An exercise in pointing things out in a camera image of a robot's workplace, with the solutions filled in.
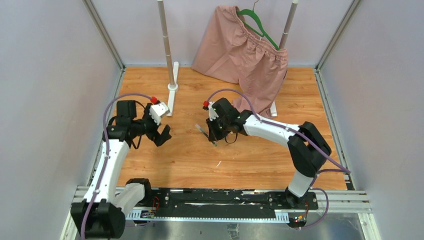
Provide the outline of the grey clear-cap pen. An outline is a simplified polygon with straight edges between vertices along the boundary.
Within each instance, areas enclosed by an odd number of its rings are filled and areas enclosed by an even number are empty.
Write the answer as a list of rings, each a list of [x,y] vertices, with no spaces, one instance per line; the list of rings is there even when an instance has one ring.
[[[196,129],[198,129],[207,139],[209,138],[209,135],[206,133],[205,130],[203,130],[203,128],[199,125],[199,124],[195,124]],[[211,144],[213,144],[215,147],[217,147],[217,143],[215,141],[210,141]]]

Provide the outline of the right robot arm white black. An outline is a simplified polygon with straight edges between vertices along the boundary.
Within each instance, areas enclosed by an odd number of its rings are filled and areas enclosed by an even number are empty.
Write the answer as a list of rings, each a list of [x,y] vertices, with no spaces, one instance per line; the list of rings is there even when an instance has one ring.
[[[208,112],[208,140],[217,142],[234,133],[259,137],[286,147],[295,168],[293,178],[284,191],[282,202],[298,209],[318,171],[332,153],[327,141],[311,122],[287,124],[259,116],[251,110],[238,111],[226,98],[216,102],[205,101]]]

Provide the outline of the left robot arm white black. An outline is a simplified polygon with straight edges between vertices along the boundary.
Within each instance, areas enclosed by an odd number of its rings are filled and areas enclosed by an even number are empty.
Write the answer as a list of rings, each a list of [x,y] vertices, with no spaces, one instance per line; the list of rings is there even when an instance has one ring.
[[[116,114],[105,123],[102,135],[99,170],[80,202],[70,208],[71,217],[82,239],[118,239],[123,235],[126,217],[139,204],[142,207],[157,204],[151,183],[147,178],[131,178],[124,190],[117,194],[116,187],[123,163],[131,148],[138,149],[141,139],[146,136],[157,147],[171,139],[170,126],[159,132],[168,106],[155,98],[143,109],[137,118],[138,101],[119,100]]]

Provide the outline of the white garment rack left foot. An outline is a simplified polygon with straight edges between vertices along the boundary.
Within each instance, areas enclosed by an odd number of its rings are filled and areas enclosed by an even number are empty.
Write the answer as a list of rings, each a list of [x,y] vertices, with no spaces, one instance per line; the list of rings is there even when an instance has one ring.
[[[179,68],[180,68],[179,62],[175,61],[173,63],[173,68],[172,68],[174,85],[171,85],[170,83],[168,84],[168,91],[169,91],[168,102],[167,102],[167,106],[169,108],[169,112],[167,114],[168,117],[171,117],[173,115],[174,109],[175,109],[176,95],[179,90],[179,85],[178,85]]]

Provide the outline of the white garment rack foot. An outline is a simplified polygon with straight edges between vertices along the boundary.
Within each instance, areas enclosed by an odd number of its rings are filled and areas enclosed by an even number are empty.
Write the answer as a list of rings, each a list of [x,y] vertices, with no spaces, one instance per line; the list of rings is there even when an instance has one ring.
[[[274,118],[278,116],[276,102],[273,101],[270,107],[270,115]]]
[[[174,85],[171,85],[170,83],[168,84],[168,91],[169,91],[168,102],[167,102],[167,106],[169,108],[169,112],[167,114],[168,117],[171,117],[173,115],[174,109],[175,109],[176,95],[179,90],[179,85],[178,85],[179,68],[180,68],[179,62],[175,61],[173,63],[173,68],[172,68]]]

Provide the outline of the white garment rack right foot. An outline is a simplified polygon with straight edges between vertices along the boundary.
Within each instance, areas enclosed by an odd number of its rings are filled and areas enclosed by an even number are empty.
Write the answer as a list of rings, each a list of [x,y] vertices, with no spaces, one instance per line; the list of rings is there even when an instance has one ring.
[[[270,107],[270,115],[274,118],[278,116],[276,102],[273,101]]]

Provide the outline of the pink shorts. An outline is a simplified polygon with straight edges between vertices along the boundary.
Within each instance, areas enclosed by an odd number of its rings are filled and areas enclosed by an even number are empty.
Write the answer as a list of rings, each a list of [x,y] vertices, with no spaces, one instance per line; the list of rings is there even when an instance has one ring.
[[[277,50],[247,28],[237,6],[219,5],[209,20],[191,68],[203,75],[238,84],[244,97],[232,104],[271,118],[288,73],[288,51]]]

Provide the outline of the green clothes hanger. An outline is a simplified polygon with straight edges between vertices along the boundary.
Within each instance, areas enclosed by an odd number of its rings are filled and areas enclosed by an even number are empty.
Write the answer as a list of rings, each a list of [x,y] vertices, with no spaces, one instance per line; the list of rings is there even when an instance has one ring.
[[[258,30],[256,30],[254,27],[250,26],[249,24],[247,24],[245,21],[243,21],[243,23],[249,28],[251,29],[253,32],[255,32],[260,38],[266,38],[269,43],[276,49],[276,50],[280,50],[280,47],[275,43],[275,41],[270,37],[270,35],[266,32],[266,30],[264,29],[262,22],[259,18],[259,16],[256,14],[255,12],[255,6],[256,3],[259,2],[258,0],[256,0],[253,3],[253,7],[251,9],[245,8],[242,10],[237,10],[236,14],[238,16],[248,16],[250,17],[255,24],[257,25]]]

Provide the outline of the grey garment rack left pole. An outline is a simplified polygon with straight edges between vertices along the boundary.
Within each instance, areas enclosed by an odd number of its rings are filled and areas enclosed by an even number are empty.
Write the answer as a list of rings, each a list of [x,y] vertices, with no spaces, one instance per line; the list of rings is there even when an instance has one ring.
[[[173,89],[176,88],[176,82],[175,82],[175,77],[174,77],[174,72],[173,72],[174,68],[173,68],[172,54],[171,54],[171,48],[170,48],[168,28],[167,28],[164,1],[163,0],[157,0],[157,5],[158,5],[159,18],[160,18],[160,24],[161,24],[161,29],[162,29],[162,37],[163,37],[164,51],[165,51],[165,57],[166,57],[166,64],[167,64],[167,68],[168,68],[169,88],[173,90]]]

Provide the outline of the grey garment rack pole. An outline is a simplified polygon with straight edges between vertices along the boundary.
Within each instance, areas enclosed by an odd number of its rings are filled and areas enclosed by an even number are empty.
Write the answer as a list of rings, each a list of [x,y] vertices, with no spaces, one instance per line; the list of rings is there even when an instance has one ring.
[[[279,43],[279,48],[280,49],[284,49],[285,45],[287,43],[287,39],[288,39],[288,35],[291,29],[291,25],[295,16],[295,12],[298,6],[299,0],[292,0],[291,5],[290,5],[290,9],[288,12],[288,16],[286,19],[286,23],[283,29],[283,33],[280,39],[280,43]]]
[[[164,51],[165,51],[165,57],[166,57],[166,64],[167,64],[167,68],[168,68],[169,88],[173,90],[173,89],[176,88],[176,82],[175,82],[175,77],[174,77],[174,72],[173,72],[174,68],[173,68],[172,54],[171,54],[171,48],[170,48],[168,28],[167,28],[164,1],[163,0],[157,0],[157,5],[158,5],[159,18],[160,18],[160,24],[161,24],[161,29],[162,29],[162,37],[163,37]]]

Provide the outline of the grey garment rack right pole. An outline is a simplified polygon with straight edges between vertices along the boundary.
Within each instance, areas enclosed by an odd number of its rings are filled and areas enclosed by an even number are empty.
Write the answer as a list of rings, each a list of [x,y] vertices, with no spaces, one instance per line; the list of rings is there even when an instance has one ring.
[[[291,29],[291,25],[295,16],[295,12],[298,6],[299,0],[292,0],[291,5],[290,5],[290,9],[288,12],[288,16],[286,19],[286,23],[283,29],[283,33],[280,39],[280,43],[279,43],[279,48],[280,49],[284,49],[285,45],[287,43],[287,39],[288,39],[288,35]]]

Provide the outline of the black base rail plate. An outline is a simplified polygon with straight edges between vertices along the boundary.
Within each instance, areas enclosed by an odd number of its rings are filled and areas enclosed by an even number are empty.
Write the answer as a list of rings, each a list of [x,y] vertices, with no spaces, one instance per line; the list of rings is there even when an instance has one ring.
[[[189,220],[272,220],[277,211],[306,214],[317,210],[317,197],[296,198],[283,191],[225,188],[157,188],[135,205],[144,216]]]

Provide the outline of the aluminium frame left post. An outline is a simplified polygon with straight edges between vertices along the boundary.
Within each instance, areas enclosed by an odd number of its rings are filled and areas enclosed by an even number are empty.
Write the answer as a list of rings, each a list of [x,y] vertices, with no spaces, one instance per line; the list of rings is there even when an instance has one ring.
[[[117,66],[119,67],[119,69],[123,72],[125,70],[125,64],[120,56],[120,54],[118,53],[118,50],[115,46],[115,44],[113,43],[113,40],[111,38],[111,36],[109,35],[106,26],[104,25],[100,14],[97,11],[97,8],[95,7],[94,3],[92,0],[82,0],[82,2],[84,3],[90,17],[92,18],[97,30],[99,31],[104,43],[106,44],[109,52],[111,53],[115,63],[117,64]]]

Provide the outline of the aluminium frame post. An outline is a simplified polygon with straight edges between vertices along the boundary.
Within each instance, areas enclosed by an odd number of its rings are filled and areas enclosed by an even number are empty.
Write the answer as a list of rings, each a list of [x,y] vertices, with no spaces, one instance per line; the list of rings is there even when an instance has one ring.
[[[317,65],[315,66],[315,69],[317,72],[319,72],[323,66],[328,61],[334,47],[338,43],[340,37],[344,33],[346,27],[348,26],[349,22],[351,21],[352,17],[356,13],[358,7],[361,5],[363,1],[362,0],[352,0],[348,9],[346,10],[342,20],[340,21],[338,27],[336,28],[334,34],[332,35],[327,47],[325,48],[323,54],[321,55]]]
[[[123,72],[125,70],[125,64],[120,56],[120,54],[118,53],[118,50],[115,46],[115,44],[113,43],[113,40],[111,38],[111,36],[109,35],[106,26],[104,25],[100,14],[97,11],[97,8],[95,7],[94,3],[92,0],[82,0],[82,2],[84,3],[90,17],[92,18],[97,30],[99,31],[104,43],[106,44],[109,52],[111,53],[115,63],[117,64],[117,66],[119,67],[119,69]]]

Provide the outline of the aluminium frame right post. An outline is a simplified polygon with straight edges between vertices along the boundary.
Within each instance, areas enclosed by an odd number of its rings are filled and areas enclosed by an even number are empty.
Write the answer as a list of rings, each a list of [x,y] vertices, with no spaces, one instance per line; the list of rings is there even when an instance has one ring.
[[[344,33],[346,27],[348,26],[349,22],[351,21],[352,17],[356,13],[358,7],[361,5],[363,1],[362,0],[352,0],[348,9],[346,10],[342,20],[340,21],[338,27],[336,28],[334,34],[332,35],[327,47],[325,48],[323,54],[321,55],[317,65],[315,66],[315,69],[317,72],[319,72],[323,66],[328,61],[334,47],[338,43],[340,37]]]

